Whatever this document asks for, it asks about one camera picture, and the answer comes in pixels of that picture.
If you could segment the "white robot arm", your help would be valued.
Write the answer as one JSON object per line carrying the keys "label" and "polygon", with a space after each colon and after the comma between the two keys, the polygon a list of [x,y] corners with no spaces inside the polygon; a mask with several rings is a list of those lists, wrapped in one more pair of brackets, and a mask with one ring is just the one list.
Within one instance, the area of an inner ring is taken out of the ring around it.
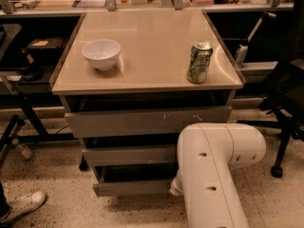
{"label": "white robot arm", "polygon": [[182,195],[189,228],[250,228],[231,177],[232,168],[261,161],[266,142],[242,123],[195,123],[180,133],[179,170],[170,193]]}

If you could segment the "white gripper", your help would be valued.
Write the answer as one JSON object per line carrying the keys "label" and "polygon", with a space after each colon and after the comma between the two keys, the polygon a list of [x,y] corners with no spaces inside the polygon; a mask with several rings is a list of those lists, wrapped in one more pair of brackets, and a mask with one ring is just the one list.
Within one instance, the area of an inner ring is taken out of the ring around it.
{"label": "white gripper", "polygon": [[181,173],[177,172],[176,177],[172,180],[169,193],[175,197],[182,196],[182,183],[181,183]]}

